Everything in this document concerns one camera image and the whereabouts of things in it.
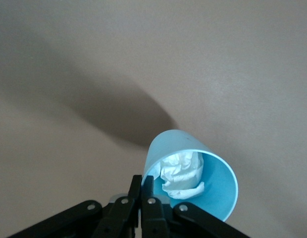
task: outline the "crumpled white tissue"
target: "crumpled white tissue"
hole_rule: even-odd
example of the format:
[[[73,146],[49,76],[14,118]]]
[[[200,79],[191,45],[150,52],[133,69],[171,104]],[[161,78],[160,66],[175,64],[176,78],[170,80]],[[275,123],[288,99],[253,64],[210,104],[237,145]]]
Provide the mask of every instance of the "crumpled white tissue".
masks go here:
[[[163,159],[150,175],[165,181],[162,190],[174,199],[188,199],[204,192],[204,182],[200,182],[203,171],[202,154],[180,152]]]

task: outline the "silver screw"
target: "silver screw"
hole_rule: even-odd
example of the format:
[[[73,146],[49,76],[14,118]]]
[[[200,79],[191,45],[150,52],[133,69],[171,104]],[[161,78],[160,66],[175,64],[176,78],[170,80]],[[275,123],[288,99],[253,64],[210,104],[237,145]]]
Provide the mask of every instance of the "silver screw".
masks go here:
[[[95,205],[92,203],[87,208],[88,208],[88,210],[93,210],[95,208]]]
[[[149,204],[154,204],[155,203],[155,199],[154,198],[149,198],[147,202]]]
[[[188,210],[188,207],[186,205],[180,205],[179,209],[181,212],[186,212]]]
[[[128,199],[127,198],[124,198],[123,200],[120,201],[122,204],[126,204],[128,203]]]

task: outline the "light blue plastic cup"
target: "light blue plastic cup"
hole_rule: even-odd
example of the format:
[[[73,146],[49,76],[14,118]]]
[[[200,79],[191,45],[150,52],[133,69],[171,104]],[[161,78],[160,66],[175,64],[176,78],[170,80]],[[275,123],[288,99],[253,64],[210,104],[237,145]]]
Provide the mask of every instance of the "light blue plastic cup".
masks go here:
[[[143,182],[162,159],[184,151],[202,153],[204,167],[201,181],[205,183],[205,190],[202,195],[185,200],[170,197],[170,205],[174,207],[181,202],[191,202],[218,219],[226,221],[237,202],[236,176],[228,163],[192,135],[182,130],[165,131],[152,141],[146,159]],[[154,195],[168,196],[162,190],[163,183],[164,181],[160,177],[154,181]]]

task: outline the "white paper towel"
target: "white paper towel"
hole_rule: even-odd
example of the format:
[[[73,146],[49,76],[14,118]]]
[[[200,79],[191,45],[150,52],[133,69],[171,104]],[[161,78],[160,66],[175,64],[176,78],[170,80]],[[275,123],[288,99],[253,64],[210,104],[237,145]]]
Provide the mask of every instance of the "white paper towel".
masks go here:
[[[200,182],[203,171],[202,154],[181,152],[171,155],[158,163],[150,175],[165,181],[162,190],[174,199],[187,199],[201,195],[204,182]]]

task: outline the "beige tabletop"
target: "beige tabletop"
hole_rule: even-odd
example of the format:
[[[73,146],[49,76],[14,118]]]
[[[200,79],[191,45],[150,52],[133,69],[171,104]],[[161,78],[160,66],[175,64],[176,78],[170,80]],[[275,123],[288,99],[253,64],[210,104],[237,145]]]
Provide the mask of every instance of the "beige tabletop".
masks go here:
[[[127,192],[171,128],[235,171],[228,224],[307,238],[307,0],[0,1],[0,238]]]

